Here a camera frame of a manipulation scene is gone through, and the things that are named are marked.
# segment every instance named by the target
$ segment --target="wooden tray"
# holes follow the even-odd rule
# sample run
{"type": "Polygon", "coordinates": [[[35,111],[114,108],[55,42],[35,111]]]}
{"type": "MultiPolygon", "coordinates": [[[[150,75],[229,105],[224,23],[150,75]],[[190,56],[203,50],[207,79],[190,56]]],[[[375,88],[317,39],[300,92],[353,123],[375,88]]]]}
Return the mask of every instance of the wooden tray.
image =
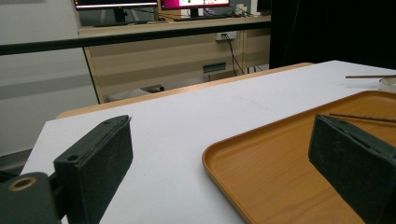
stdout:
{"type": "MultiPolygon", "coordinates": [[[[315,115],[330,112],[396,118],[396,94],[364,91],[206,149],[206,171],[246,221],[362,223],[308,160],[315,115]]],[[[344,120],[396,147],[396,123],[344,120]]]]}

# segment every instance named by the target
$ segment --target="chopstick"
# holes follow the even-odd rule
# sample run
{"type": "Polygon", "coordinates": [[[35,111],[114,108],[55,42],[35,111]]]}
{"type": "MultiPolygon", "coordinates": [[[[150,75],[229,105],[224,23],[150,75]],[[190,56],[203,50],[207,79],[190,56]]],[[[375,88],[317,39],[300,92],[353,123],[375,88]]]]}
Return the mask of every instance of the chopstick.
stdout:
{"type": "Polygon", "coordinates": [[[349,115],[349,114],[340,114],[340,113],[329,113],[331,116],[343,117],[343,118],[351,118],[351,119],[368,119],[375,121],[383,121],[383,122],[391,122],[396,123],[396,119],[388,119],[388,118],[379,118],[379,117],[371,117],[371,116],[359,116],[359,115],[349,115]]]}
{"type": "Polygon", "coordinates": [[[396,75],[377,75],[377,76],[346,76],[346,78],[379,78],[379,77],[396,77],[396,75]]]}

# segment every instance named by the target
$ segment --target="table surface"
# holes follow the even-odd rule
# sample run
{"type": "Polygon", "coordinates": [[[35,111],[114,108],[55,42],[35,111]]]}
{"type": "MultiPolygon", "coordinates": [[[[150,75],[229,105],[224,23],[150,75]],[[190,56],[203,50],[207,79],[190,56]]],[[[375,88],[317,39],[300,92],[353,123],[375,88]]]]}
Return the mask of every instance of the table surface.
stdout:
{"type": "Polygon", "coordinates": [[[243,17],[243,18],[226,18],[217,20],[204,21],[169,21],[167,23],[153,23],[153,24],[131,24],[124,26],[109,26],[109,27],[81,27],[78,29],[79,37],[98,37],[107,35],[133,35],[133,34],[149,34],[155,35],[159,32],[165,31],[180,31],[177,35],[188,35],[191,32],[195,34],[208,34],[215,32],[224,32],[231,30],[244,29],[259,29],[264,23],[270,24],[271,17],[243,17]]]}
{"type": "Polygon", "coordinates": [[[132,117],[134,161],[102,223],[243,223],[205,172],[206,148],[348,95],[378,90],[378,79],[345,76],[394,73],[331,61],[50,120],[22,172],[51,174],[53,160],[85,133],[126,114],[132,117]]]}

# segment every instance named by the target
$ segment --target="wall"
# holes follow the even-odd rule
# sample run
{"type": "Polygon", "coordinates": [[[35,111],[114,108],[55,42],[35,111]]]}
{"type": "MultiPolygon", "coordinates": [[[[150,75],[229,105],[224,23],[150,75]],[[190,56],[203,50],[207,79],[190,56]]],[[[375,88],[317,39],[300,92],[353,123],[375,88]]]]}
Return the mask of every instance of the wall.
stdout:
{"type": "MultiPolygon", "coordinates": [[[[78,37],[72,4],[0,1],[0,45],[78,37]]],[[[82,49],[0,56],[0,156],[32,148],[65,110],[95,104],[82,49]]]]}

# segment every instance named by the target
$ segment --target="electrical socket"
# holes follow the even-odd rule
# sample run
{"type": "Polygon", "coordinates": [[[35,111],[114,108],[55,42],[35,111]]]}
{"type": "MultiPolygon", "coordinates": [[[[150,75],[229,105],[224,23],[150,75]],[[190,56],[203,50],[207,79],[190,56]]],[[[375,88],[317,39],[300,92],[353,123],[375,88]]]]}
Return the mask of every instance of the electrical socket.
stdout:
{"type": "Polygon", "coordinates": [[[227,35],[230,39],[235,39],[236,31],[216,33],[216,40],[226,40],[227,38],[224,35],[227,35]]]}

